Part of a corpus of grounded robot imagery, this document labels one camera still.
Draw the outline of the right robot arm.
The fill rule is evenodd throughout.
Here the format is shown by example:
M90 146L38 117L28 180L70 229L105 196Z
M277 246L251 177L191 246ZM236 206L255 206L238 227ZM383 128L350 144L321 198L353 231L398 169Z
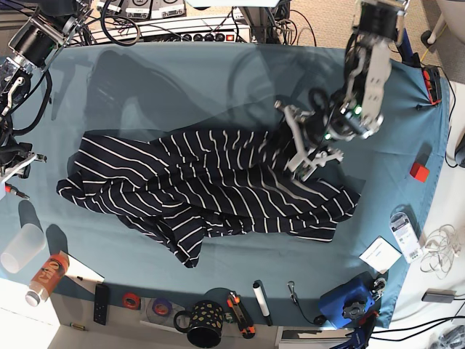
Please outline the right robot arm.
M45 162L46 156L33 152L30 143L16 137L31 132L39 124L52 92L51 62L81 31L92 13L90 1L33 1L34 11L12 37L12 56L1 64L1 186L11 177L27 178L31 163ZM41 73L37 84L46 82L46 91L35 119L23 129L15 129L14 112L38 89L32 87L35 71Z

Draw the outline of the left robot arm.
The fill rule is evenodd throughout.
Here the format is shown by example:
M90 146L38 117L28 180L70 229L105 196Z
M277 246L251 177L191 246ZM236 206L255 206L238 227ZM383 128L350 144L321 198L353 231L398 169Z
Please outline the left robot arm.
M384 117L384 85L391 71L389 45L403 42L408 1L361 1L360 19L352 27L344 54L344 84L332 95L312 88L311 111L275 102L291 132L295 152L286 169L306 180L344 154L333 142L366 139L378 132Z

